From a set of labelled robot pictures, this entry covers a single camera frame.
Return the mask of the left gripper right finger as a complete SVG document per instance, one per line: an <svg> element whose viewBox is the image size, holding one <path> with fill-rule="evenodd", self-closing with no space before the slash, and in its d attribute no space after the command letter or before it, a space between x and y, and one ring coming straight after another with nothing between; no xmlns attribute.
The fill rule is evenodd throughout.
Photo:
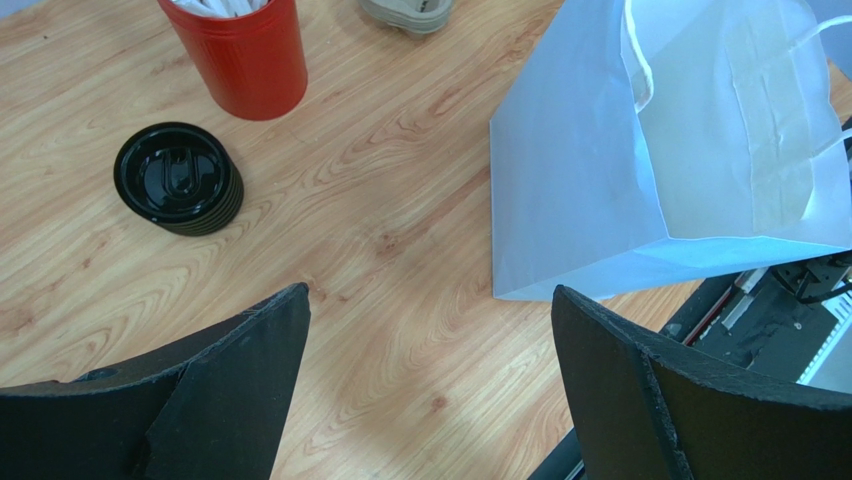
<svg viewBox="0 0 852 480"><path fill-rule="evenodd" d="M565 286L551 323L591 479L847 479L851 398L731 365Z"/></svg>

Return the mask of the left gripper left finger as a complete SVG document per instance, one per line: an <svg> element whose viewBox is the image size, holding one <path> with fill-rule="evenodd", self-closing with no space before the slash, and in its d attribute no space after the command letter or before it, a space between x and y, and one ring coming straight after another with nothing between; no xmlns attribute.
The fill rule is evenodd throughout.
<svg viewBox="0 0 852 480"><path fill-rule="evenodd" d="M1 391L5 479L267 479L305 349L309 289L63 383Z"/></svg>

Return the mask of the white paper bag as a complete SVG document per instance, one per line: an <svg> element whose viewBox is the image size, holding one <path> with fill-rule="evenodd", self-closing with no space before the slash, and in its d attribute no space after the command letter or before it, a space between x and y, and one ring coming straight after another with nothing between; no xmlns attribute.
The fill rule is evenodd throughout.
<svg viewBox="0 0 852 480"><path fill-rule="evenodd" d="M490 121L493 294L594 299L844 252L805 1L567 1Z"/></svg>

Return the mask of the stack of black lids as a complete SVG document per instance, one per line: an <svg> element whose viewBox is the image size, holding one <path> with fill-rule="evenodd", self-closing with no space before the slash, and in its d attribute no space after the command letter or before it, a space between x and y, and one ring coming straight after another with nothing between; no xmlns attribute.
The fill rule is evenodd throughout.
<svg viewBox="0 0 852 480"><path fill-rule="evenodd" d="M113 180L135 214L173 234L210 235L239 213L244 183L223 144L184 122L163 122L132 135L119 150Z"/></svg>

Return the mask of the red straw cup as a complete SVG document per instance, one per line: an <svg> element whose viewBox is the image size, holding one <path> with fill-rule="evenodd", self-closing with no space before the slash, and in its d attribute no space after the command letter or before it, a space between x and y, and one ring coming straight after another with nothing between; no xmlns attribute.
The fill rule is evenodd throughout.
<svg viewBox="0 0 852 480"><path fill-rule="evenodd" d="M161 1L215 102L233 116L271 120L304 98L308 71L294 1L236 18L199 16Z"/></svg>

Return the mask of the wrapped white straws bundle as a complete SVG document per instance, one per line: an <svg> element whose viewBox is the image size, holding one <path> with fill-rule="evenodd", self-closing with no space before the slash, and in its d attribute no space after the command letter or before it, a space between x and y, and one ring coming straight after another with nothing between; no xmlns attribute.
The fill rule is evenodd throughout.
<svg viewBox="0 0 852 480"><path fill-rule="evenodd" d="M250 15L268 0L172 0L172 4L197 16L230 19Z"/></svg>

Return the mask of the stacked pulp cup carriers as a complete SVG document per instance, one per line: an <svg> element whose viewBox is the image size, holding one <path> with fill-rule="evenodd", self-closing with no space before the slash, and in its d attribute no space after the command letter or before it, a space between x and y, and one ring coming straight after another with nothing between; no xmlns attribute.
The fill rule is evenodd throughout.
<svg viewBox="0 0 852 480"><path fill-rule="evenodd" d="M372 18L417 35L442 29L449 22L454 0L358 0Z"/></svg>

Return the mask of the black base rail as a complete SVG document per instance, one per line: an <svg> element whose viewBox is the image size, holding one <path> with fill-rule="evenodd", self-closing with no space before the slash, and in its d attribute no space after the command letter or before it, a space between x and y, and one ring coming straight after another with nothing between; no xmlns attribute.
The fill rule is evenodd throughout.
<svg viewBox="0 0 852 480"><path fill-rule="evenodd" d="M707 279L656 333L731 365L851 398L851 256ZM534 477L591 479L574 425Z"/></svg>

